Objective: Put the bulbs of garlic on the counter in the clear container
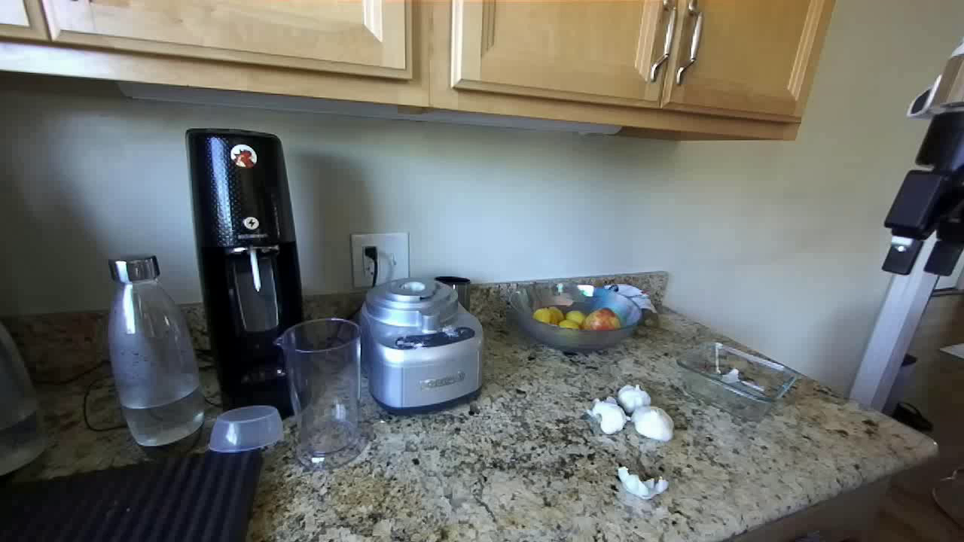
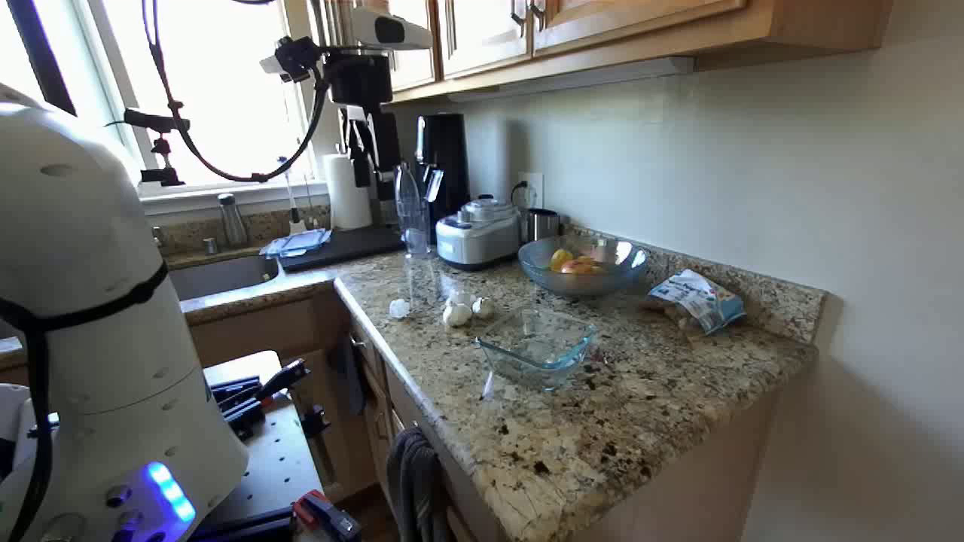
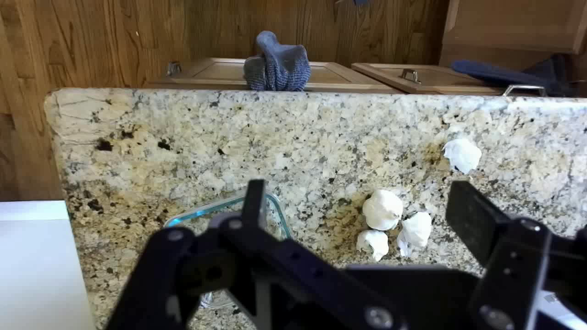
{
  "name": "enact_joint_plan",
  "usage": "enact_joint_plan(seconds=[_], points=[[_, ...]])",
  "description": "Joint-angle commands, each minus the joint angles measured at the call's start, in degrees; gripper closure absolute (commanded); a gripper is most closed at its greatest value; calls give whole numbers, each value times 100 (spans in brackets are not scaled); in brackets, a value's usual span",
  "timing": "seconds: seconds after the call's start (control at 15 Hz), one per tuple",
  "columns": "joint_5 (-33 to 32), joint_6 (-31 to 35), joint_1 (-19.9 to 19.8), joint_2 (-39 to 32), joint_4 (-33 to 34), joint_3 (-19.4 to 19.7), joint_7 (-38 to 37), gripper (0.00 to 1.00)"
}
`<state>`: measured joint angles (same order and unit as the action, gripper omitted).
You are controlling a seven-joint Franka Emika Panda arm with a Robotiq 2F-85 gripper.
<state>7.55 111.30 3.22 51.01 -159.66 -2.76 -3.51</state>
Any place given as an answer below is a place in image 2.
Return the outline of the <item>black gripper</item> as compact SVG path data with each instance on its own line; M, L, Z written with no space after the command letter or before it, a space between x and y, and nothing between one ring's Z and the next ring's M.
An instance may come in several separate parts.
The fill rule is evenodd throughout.
M335 106L358 106L376 111L392 101L387 62L368 51L328 51L323 77Z

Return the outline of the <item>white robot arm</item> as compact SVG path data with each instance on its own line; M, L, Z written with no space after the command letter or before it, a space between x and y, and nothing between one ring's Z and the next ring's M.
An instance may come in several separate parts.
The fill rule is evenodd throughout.
M37 449L4 479L4 542L184 542L243 479L209 354L303 345L303 300L186 321L130 166L79 117L0 96L0 305L27 349Z

